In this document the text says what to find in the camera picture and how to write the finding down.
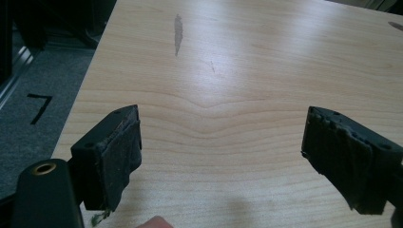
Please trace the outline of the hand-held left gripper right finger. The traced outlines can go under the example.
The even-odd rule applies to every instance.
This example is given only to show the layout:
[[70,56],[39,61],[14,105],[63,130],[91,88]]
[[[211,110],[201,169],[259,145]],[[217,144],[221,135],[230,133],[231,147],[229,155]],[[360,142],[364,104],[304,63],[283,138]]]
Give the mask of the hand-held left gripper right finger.
[[403,209],[403,147],[330,109],[308,109],[302,156],[363,215]]

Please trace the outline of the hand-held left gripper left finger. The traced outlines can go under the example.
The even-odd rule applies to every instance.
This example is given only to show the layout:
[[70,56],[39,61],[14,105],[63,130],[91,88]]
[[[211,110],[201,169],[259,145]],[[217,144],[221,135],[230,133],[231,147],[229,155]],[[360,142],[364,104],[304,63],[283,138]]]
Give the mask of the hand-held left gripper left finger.
[[87,210],[114,211],[142,163],[138,107],[116,109],[71,146],[70,174],[76,199]]

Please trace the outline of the silver metal rail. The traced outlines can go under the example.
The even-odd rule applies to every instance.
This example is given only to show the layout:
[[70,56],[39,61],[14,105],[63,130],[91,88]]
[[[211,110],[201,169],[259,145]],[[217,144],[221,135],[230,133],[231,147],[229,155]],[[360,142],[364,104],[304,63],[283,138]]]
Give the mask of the silver metal rail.
[[12,73],[10,77],[0,85],[0,110],[7,103],[13,91],[19,84],[20,78],[34,59],[27,47],[21,47],[16,56],[12,59]]

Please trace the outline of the dark equipment base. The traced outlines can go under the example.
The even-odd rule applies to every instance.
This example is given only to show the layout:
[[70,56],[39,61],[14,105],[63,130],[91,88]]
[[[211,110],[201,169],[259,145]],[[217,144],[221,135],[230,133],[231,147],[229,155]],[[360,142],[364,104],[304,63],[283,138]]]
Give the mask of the dark equipment base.
[[89,48],[98,41],[117,0],[0,0],[0,47],[11,42],[12,23],[20,29],[29,47],[42,48],[47,42],[45,27],[55,23]]

